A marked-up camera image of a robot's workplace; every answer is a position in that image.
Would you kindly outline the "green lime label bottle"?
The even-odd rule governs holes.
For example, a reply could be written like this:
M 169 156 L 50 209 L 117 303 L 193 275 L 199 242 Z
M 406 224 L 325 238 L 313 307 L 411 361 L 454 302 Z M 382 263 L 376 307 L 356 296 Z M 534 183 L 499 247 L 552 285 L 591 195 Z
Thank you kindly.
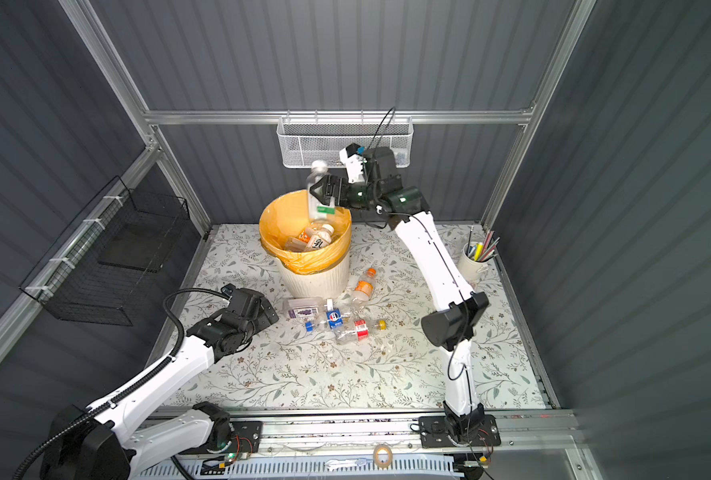
M 307 208 L 310 221 L 331 221 L 335 218 L 334 200 L 325 196 L 328 166 L 325 161 L 315 160 L 306 178 Z

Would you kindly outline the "orange label small bottle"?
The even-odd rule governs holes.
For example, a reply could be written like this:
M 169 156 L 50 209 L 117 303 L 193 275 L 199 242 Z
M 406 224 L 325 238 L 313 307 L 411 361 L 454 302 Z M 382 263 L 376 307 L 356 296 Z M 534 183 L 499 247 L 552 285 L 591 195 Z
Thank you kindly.
M 286 240 L 284 249 L 297 253 L 315 250 L 315 234 L 317 234 L 316 226 L 309 224 L 309 226 L 306 226 L 297 236 L 289 237 Z

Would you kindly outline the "pepsi blue label bottle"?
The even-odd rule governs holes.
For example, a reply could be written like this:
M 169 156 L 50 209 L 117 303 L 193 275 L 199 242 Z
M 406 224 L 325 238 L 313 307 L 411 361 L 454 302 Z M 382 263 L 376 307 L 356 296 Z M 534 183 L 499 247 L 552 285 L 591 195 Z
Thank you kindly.
M 326 300 L 325 322 L 330 330 L 335 330 L 339 327 L 342 327 L 344 324 L 344 318 L 342 316 L 341 310 L 334 303 L 333 299 Z

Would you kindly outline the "red label yellow cap bottle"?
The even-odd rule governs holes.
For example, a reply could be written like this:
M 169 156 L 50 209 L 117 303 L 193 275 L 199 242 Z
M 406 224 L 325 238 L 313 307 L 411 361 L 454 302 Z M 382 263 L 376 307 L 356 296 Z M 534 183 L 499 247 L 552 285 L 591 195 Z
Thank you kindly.
M 383 319 L 355 319 L 349 324 L 343 324 L 334 330 L 335 342 L 347 344 L 367 340 L 387 330 L 387 322 Z

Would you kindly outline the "orange milk tea bottle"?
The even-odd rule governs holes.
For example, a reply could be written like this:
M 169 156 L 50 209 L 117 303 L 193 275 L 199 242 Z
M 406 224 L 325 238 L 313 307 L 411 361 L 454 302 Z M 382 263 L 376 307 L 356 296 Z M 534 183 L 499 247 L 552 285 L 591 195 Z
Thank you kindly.
M 321 250 L 332 242 L 334 228 L 326 222 L 312 222 L 306 229 L 306 251 Z

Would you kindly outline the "orange cap clear bottle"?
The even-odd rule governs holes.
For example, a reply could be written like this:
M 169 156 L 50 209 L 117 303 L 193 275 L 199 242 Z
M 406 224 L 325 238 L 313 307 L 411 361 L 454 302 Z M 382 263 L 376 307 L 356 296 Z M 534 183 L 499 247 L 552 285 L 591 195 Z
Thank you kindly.
M 373 297 L 375 287 L 377 287 L 377 270 L 374 267 L 369 267 L 359 277 L 359 281 L 351 293 L 353 301 L 361 304 L 367 303 Z

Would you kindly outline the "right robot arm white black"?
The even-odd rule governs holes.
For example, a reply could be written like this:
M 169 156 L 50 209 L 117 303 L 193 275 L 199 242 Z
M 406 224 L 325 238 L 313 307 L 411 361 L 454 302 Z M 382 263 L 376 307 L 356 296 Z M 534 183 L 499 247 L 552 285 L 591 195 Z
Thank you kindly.
M 485 424 L 485 408 L 475 396 L 471 347 L 475 325 L 489 307 L 489 298 L 473 290 L 455 266 L 425 196 L 419 188 L 403 184 L 391 148 L 350 144 L 339 156 L 346 176 L 331 173 L 325 161 L 315 160 L 308 194 L 325 207 L 377 214 L 411 252 L 435 306 L 435 312 L 421 318 L 421 328 L 441 350 L 447 368 L 445 428 L 454 442 L 467 442 Z

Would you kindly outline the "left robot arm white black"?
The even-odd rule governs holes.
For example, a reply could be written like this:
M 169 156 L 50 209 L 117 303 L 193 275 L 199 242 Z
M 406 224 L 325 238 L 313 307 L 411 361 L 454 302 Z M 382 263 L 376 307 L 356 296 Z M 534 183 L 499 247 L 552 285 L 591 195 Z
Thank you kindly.
M 213 295 L 225 307 L 191 327 L 171 309 L 176 296 L 167 295 L 162 306 L 176 330 L 173 348 L 89 406 L 59 412 L 49 438 L 23 460 L 14 478 L 23 478 L 39 461 L 42 479 L 130 479 L 164 460 L 189 478 L 177 458 L 187 450 L 204 450 L 228 463 L 257 452 L 260 423 L 236 427 L 227 411 L 208 401 L 171 420 L 142 425 L 179 388 L 222 358 L 247 350 L 256 334 L 278 320 L 270 301 L 255 290 L 227 284 Z

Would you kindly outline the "white bin with yellow bag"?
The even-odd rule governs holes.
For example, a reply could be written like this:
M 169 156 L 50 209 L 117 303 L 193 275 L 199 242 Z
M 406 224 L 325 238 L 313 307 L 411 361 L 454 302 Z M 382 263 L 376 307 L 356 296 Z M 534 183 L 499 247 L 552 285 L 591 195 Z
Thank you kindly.
M 345 290 L 351 226 L 351 214 L 341 207 L 321 219 L 311 218 L 303 190 L 276 198 L 259 220 L 261 244 L 297 298 L 335 298 Z

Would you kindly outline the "white pen holder cup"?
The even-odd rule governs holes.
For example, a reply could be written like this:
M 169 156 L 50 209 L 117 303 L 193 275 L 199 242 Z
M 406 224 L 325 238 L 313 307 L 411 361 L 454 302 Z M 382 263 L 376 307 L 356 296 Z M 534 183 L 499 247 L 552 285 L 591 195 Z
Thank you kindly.
M 469 230 L 469 235 L 465 238 L 461 257 L 457 261 L 457 269 L 470 284 L 477 283 L 489 269 L 495 266 L 497 245 L 499 238 L 493 230 L 481 231 L 481 237 L 475 237 L 473 229 Z

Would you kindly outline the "tape roll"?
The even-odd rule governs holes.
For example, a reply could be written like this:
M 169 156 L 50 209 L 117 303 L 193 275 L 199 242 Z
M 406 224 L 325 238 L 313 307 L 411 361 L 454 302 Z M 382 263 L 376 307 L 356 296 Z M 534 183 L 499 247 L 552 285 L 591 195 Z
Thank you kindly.
M 387 444 L 379 444 L 373 450 L 373 463 L 379 469 L 387 469 L 393 465 L 393 450 Z

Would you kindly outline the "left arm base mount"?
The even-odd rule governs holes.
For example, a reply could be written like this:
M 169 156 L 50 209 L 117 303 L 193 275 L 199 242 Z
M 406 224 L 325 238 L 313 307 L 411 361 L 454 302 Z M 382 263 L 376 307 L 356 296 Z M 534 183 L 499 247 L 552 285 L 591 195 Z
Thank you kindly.
M 213 454 L 255 454 L 261 442 L 263 423 L 259 421 L 219 420 L 203 447 Z

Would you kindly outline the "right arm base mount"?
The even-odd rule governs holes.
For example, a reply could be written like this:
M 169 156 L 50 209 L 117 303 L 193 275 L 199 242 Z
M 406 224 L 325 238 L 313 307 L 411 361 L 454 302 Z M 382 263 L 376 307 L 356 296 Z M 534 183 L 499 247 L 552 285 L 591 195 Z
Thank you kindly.
M 497 420 L 491 414 L 473 420 L 453 421 L 444 415 L 421 416 L 409 425 L 411 432 L 419 434 L 421 446 L 427 449 L 473 447 L 495 448 L 501 446 Z

